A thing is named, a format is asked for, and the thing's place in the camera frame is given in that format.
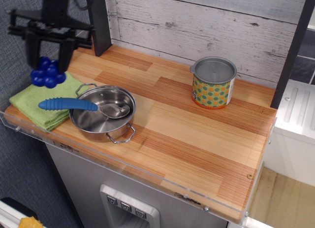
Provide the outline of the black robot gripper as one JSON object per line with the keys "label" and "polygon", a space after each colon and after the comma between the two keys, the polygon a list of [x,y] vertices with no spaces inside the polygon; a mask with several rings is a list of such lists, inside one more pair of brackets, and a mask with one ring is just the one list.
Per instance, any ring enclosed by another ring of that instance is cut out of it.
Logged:
{"label": "black robot gripper", "polygon": [[38,68],[41,41],[60,43],[59,73],[67,71],[73,51],[91,48],[93,26],[68,15],[69,0],[43,0],[40,10],[9,11],[8,33],[25,41],[27,63]]}

